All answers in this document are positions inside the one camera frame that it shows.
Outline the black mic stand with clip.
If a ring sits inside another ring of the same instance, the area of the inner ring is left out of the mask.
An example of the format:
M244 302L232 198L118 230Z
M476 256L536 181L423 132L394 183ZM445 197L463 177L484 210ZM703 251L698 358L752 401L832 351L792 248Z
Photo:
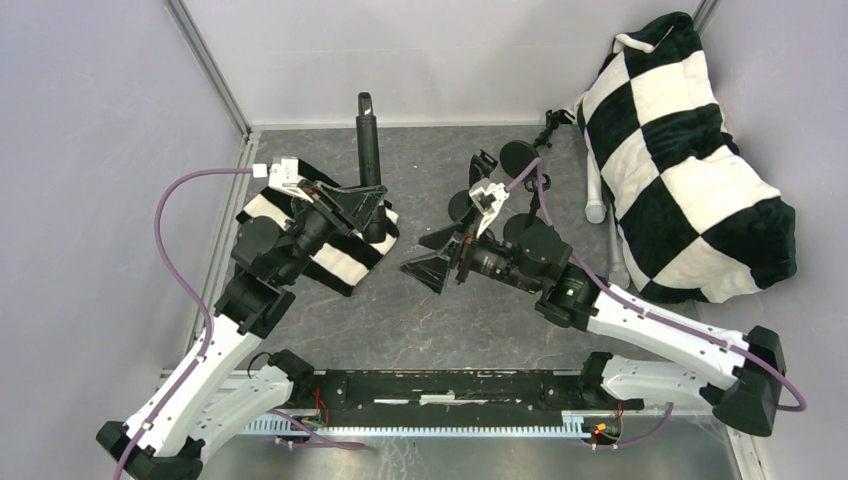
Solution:
M449 201L448 214L452 221L463 223L465 227L471 224L478 211L469 198L469 189L483 178L490 180L490 176L497 166L498 160L485 150L480 150L478 154L472 156L469 164L468 188L454 194Z

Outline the black handheld microphone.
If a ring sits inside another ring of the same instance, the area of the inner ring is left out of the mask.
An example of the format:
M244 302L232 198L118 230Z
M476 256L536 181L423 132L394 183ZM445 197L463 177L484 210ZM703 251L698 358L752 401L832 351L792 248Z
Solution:
M381 185L377 117L374 115L371 94L360 92L357 104L356 133L360 183L362 186ZM382 243L386 236L387 233L363 234L364 240L369 244Z

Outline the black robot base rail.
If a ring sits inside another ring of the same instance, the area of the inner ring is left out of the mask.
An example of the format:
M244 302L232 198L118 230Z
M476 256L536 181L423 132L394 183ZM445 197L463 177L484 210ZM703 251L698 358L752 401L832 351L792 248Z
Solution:
M275 405L318 411L328 427L541 427L564 412L638 411L575 371L326 370Z

